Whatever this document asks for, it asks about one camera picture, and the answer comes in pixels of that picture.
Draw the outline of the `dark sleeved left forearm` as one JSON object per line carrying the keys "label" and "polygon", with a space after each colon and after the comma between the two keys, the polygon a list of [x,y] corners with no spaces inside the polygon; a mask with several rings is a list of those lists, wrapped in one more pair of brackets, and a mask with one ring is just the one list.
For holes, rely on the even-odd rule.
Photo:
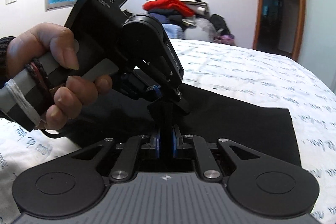
{"label": "dark sleeved left forearm", "polygon": [[7,75],[7,48],[15,36],[7,36],[0,39],[0,87],[3,88],[8,80]]}

